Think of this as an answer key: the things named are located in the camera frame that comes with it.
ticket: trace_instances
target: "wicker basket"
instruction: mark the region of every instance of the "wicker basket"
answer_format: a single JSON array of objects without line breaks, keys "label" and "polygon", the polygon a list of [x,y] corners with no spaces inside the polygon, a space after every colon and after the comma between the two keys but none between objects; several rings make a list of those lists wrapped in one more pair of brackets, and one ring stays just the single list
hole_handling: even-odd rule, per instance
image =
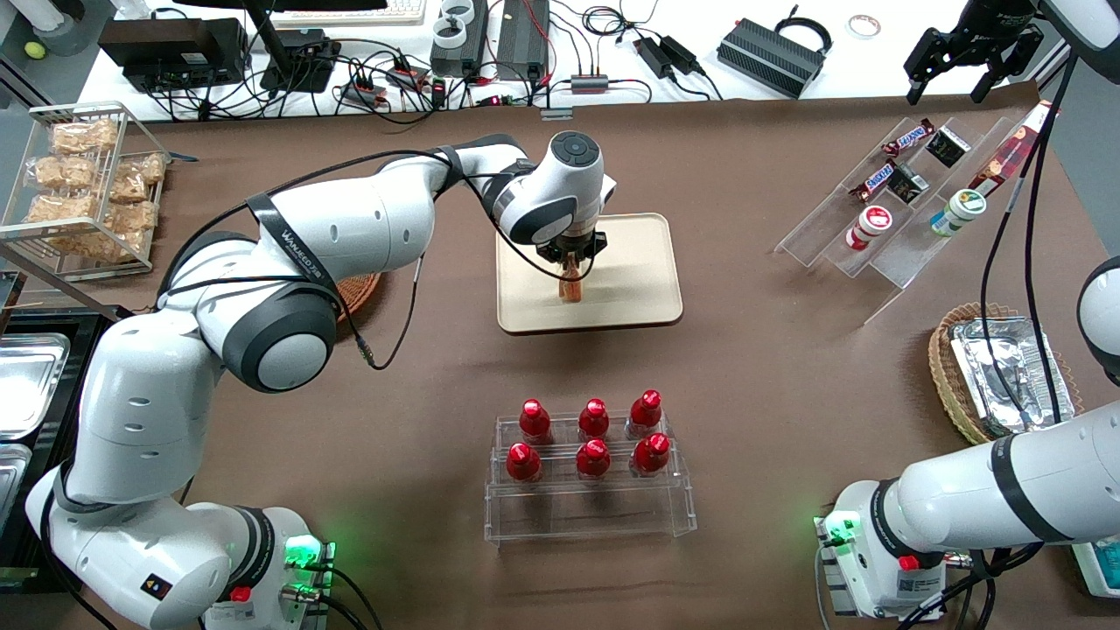
[{"label": "wicker basket", "polygon": [[[370,297],[373,296],[373,289],[377,287],[380,279],[381,274],[368,274],[365,276],[353,276],[338,282],[338,293],[342,294],[351,315],[357,313],[358,308],[362,308],[370,300]],[[345,321],[346,314],[343,313],[338,316],[338,323],[342,324]]]},{"label": "wicker basket", "polygon": [[[1006,306],[988,304],[988,317],[1009,317],[1018,313]],[[980,303],[973,302],[964,304],[949,312],[941,324],[930,335],[930,372],[933,374],[933,382],[937,386],[937,396],[945,408],[945,414],[953,421],[956,430],[961,432],[972,444],[982,444],[996,438],[983,429],[983,424],[972,409],[972,396],[969,393],[964,377],[956,365],[956,358],[949,342],[949,327],[958,322],[974,319],[980,316]],[[1065,379],[1065,387],[1070,390],[1070,399],[1077,415],[1084,414],[1081,395],[1077,386],[1073,382],[1073,374],[1070,367],[1062,360],[1062,355],[1051,349],[1054,361],[1057,363],[1062,378]]]}]

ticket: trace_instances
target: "tennis ball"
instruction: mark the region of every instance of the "tennis ball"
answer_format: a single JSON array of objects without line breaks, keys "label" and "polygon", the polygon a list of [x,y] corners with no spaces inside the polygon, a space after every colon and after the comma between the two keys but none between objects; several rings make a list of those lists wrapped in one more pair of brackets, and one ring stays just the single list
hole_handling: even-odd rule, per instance
[{"label": "tennis ball", "polygon": [[27,56],[32,59],[41,59],[47,56],[47,49],[38,41],[28,41],[27,44],[24,44],[24,52],[27,53]]}]

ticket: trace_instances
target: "red bottle cap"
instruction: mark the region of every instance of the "red bottle cap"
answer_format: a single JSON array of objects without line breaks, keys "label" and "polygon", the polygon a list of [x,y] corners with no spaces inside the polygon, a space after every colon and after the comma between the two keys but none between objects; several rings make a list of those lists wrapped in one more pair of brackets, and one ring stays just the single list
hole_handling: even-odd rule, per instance
[{"label": "red bottle cap", "polygon": [[540,400],[530,398],[521,406],[521,418],[517,419],[517,424],[521,425],[521,430],[525,435],[538,436],[549,432],[552,418],[549,417],[549,413],[544,410]]},{"label": "red bottle cap", "polygon": [[610,469],[610,451],[601,439],[591,439],[576,453],[576,470],[582,474],[601,476]]},{"label": "red bottle cap", "polygon": [[541,456],[528,445],[517,443],[510,447],[510,456],[505,460],[505,472],[517,481],[532,479],[541,471]]},{"label": "red bottle cap", "polygon": [[588,400],[587,407],[579,413],[579,429],[588,437],[600,437],[606,435],[609,426],[606,404],[598,398]]},{"label": "red bottle cap", "polygon": [[661,421],[661,393],[651,389],[631,405],[631,419],[644,427]]},{"label": "red bottle cap", "polygon": [[253,590],[249,586],[234,586],[230,590],[231,602],[248,602],[253,596]]},{"label": "red bottle cap", "polygon": [[643,472],[656,472],[669,463],[669,436],[655,433],[634,447],[634,465]]}]

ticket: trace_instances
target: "brown table surface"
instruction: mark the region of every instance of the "brown table surface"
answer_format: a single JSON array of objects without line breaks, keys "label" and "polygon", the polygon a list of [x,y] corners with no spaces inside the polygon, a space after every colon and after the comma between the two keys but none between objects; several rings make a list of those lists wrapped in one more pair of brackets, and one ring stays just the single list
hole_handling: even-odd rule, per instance
[{"label": "brown table surface", "polygon": [[[608,211],[670,221],[685,305],[676,325],[504,334],[492,228],[469,192],[452,191],[440,200],[416,317],[393,367],[368,370],[346,335],[319,378],[296,392],[267,396],[224,379],[190,500],[297,510],[338,543],[338,566],[365,586],[388,630],[816,629],[811,518],[853,481],[965,446],[941,409],[926,342],[944,313],[977,299],[999,213],[955,237],[864,327],[881,286],[810,274],[772,250],[903,115],[956,115],[987,129],[1036,101],[1033,87],[1015,86],[980,106],[965,98],[926,98],[916,109],[902,99],[618,105],[580,109],[566,123],[495,108],[436,115],[399,135],[360,117],[156,127],[167,147],[202,158],[172,167],[156,272],[90,286],[102,302],[150,304],[164,266],[206,219],[343,159],[492,132],[514,135],[539,158],[563,128],[590,133],[619,183]],[[991,299],[1025,311],[1023,214],[1011,220]],[[1074,305],[1104,251],[1053,156],[1038,214],[1040,317],[1093,408],[1117,390],[1085,350]],[[252,223],[242,216],[230,226]],[[390,275],[358,315],[382,356],[410,279],[411,270]],[[688,457],[699,530],[501,553],[483,539],[495,416],[528,397],[553,411],[591,396],[623,407],[650,387],[664,393]],[[1120,605],[1082,591],[1068,552],[1047,549],[1000,578],[989,628],[1116,628]],[[352,593],[340,596],[357,605]],[[65,595],[0,602],[0,628],[95,627]],[[832,627],[893,624],[833,618]]]}]

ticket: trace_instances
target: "white table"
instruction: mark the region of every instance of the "white table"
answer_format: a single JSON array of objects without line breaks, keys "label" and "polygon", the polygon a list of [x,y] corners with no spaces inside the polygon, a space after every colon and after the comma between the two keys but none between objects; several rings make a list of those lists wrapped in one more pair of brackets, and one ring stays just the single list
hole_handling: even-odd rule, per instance
[{"label": "white table", "polygon": [[[567,3],[576,10],[584,10],[594,4],[614,4],[616,0],[569,0]],[[951,29],[960,16],[964,0],[945,0],[940,2],[923,2],[921,8],[916,2],[899,2],[898,0],[799,0],[799,16],[820,21],[832,34],[834,41],[821,74],[809,85],[802,99],[836,99],[867,96],[899,96],[909,90],[909,83],[902,70],[903,62],[913,50],[922,33],[928,27],[942,30]],[[151,6],[176,7],[192,17],[220,18],[242,17],[240,11],[198,9],[171,3],[169,0],[149,0]],[[380,39],[399,46],[408,54],[427,61],[431,50],[431,25],[439,12],[439,0],[428,0],[427,19],[422,26],[392,26],[370,28],[330,28],[327,35],[334,38],[367,38]],[[626,17],[631,20],[643,20],[653,7],[653,0],[624,0]],[[716,56],[720,40],[734,27],[735,20],[746,17],[762,25],[774,25],[788,15],[792,2],[722,2],[711,0],[661,0],[653,18],[644,27],[662,35],[671,35],[691,49],[711,78],[719,86],[726,99],[785,99],[785,96],[765,87],[760,83],[724,65]],[[560,15],[577,28],[581,28],[578,15],[552,3],[553,12]],[[844,25],[852,15],[866,13],[874,16],[883,25],[883,31],[872,39],[861,40],[850,35]],[[498,30],[502,24],[501,4],[494,7],[489,20],[489,37],[492,46],[497,49]],[[246,24],[250,36],[254,33],[251,21]],[[577,46],[581,48],[585,72],[590,72],[589,53],[584,40],[576,36]],[[591,46],[598,43],[598,37],[588,35]],[[802,27],[791,27],[783,35],[812,49],[820,47],[820,40],[814,33]],[[571,40],[557,29],[550,33],[550,39],[557,52],[553,81],[569,77],[577,72],[576,53]],[[657,81],[650,68],[635,53],[631,40],[633,33],[627,33],[623,44],[615,46],[615,37],[606,37],[599,44],[601,59],[597,59],[599,70],[610,78],[640,78],[653,86],[654,102],[675,102],[701,99],[676,89],[668,80]],[[344,43],[343,54],[364,58],[380,47],[370,44]],[[260,40],[252,50],[253,70],[263,70],[268,65],[268,55]],[[961,67],[934,78],[925,94],[967,94],[972,91],[980,76],[982,67]],[[494,66],[484,68],[484,75],[493,76]],[[337,64],[332,77],[333,85],[343,85],[348,80],[345,64]],[[697,74],[680,77],[681,84],[690,90],[711,92],[710,86]],[[645,89],[636,84],[625,84],[627,89],[613,87],[606,94],[576,95],[557,89],[552,94],[553,106],[572,106],[605,103],[633,103],[645,100]],[[224,104],[228,105],[249,98],[249,91],[241,85],[214,87],[211,101],[216,101],[233,91]],[[472,95],[477,101],[494,94],[511,94],[523,96],[524,87],[520,82],[501,82],[480,87],[472,87]],[[456,92],[449,101],[451,106],[459,103],[460,92]],[[399,94],[390,91],[390,100],[394,111],[400,108]],[[291,94],[283,103],[284,117],[315,115],[310,94]],[[170,117],[147,94],[137,92],[124,80],[121,70],[104,54],[100,53],[93,65],[90,77],[82,91],[81,102],[120,101],[124,103],[141,120],[166,121]],[[335,100],[330,94],[315,96],[315,103],[324,114],[334,113]],[[544,99],[536,100],[539,105]],[[260,105],[245,104],[234,112],[252,112]],[[268,108],[265,117],[274,118],[280,112],[279,104]],[[344,112],[358,113],[357,110],[343,108]],[[176,109],[176,115],[193,119],[194,112]]]}]

